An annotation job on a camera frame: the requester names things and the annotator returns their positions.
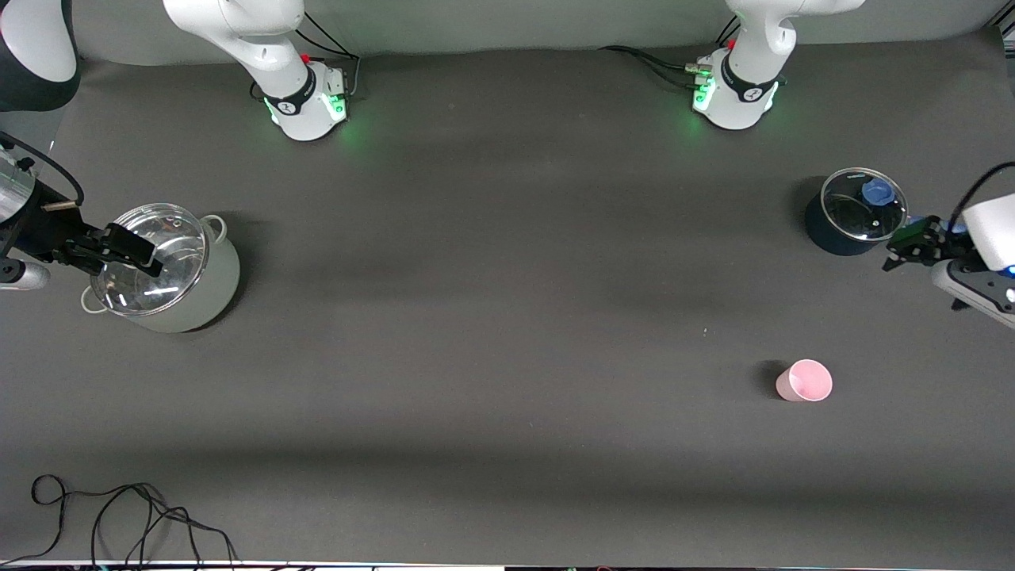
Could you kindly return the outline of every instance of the table surface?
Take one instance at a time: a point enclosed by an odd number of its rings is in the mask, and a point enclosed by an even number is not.
[[[801,229],[853,165],[950,212],[1012,156],[1004,68],[996,31],[804,46],[724,132],[622,54],[379,57],[296,143],[238,65],[92,64],[54,149],[86,219],[219,213],[244,279],[179,336],[85,315],[68,268],[4,297],[0,555],[49,542],[55,473],[151,482],[245,559],[1010,569],[1015,335]],[[775,397],[803,358],[827,402]]]

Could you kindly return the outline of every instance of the white pot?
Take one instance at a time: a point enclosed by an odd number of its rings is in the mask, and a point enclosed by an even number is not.
[[[216,232],[209,220],[217,221],[222,229]],[[236,248],[226,237],[227,226],[221,216],[204,216],[201,218],[201,226],[208,241],[205,251],[207,262],[187,291],[173,303],[144,315],[125,315],[105,306],[100,309],[88,307],[88,298],[98,299],[97,293],[89,287],[81,293],[81,308],[94,315],[114,313],[160,334],[190,332],[214,319],[225,309],[236,291],[240,258],[236,256]]]

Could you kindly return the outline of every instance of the pot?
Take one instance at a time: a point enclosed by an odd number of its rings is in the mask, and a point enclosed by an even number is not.
[[[240,258],[221,216],[198,219],[175,204],[147,204],[116,219],[155,245],[158,277],[118,262],[103,266],[81,293],[90,314],[113,313],[160,334],[196,330],[221,313],[240,282]],[[215,230],[211,222],[221,227]],[[89,307],[88,300],[101,307]]]

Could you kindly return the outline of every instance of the gray wall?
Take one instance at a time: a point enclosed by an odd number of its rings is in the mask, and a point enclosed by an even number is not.
[[[868,0],[852,13],[799,19],[797,27],[807,44],[935,40],[982,26],[1004,3]],[[76,0],[74,9],[85,57],[138,65],[227,61],[177,29],[158,0]],[[307,9],[366,55],[692,45],[714,40],[731,15],[723,0],[307,0]]]

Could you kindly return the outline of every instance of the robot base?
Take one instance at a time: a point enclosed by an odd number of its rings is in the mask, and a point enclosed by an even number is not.
[[[698,64],[710,65],[714,71],[705,84],[695,92],[693,109],[719,127],[740,131],[753,127],[761,116],[771,109],[772,97],[779,89],[779,83],[776,82],[774,87],[756,101],[740,100],[737,92],[723,80],[722,74],[715,71],[720,69],[729,53],[730,50],[722,48],[710,55],[698,58]]]
[[[332,69],[320,62],[308,64],[311,72],[316,75],[316,91],[303,103],[296,115],[282,115],[272,109],[265,100],[271,120],[282,128],[282,132],[297,141],[312,141],[327,135],[335,125],[345,121],[347,102],[345,98],[345,80],[342,71]]]
[[[938,288],[948,292],[956,300],[1015,330],[1015,313],[1011,309],[1015,306],[1015,278],[993,271],[961,273],[956,269],[961,265],[961,260],[938,262],[931,270],[931,279]],[[991,292],[993,298],[985,296],[977,289]]]

